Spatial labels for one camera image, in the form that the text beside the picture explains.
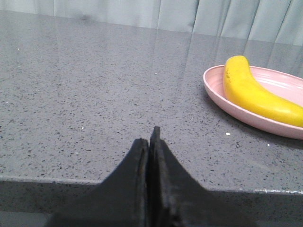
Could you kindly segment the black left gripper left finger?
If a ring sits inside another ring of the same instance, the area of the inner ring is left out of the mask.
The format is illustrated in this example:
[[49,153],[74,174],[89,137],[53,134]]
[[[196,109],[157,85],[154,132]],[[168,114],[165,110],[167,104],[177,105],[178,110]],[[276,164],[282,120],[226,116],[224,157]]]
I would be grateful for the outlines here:
[[134,140],[123,161],[100,185],[55,212],[46,226],[147,226],[147,159],[147,140]]

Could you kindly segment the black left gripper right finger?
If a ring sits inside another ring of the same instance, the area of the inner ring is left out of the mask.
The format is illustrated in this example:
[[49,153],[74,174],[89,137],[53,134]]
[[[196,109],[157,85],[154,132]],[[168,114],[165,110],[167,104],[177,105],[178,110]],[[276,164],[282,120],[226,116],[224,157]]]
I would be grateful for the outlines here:
[[152,227],[253,227],[254,221],[203,188],[182,167],[154,127],[148,159]]

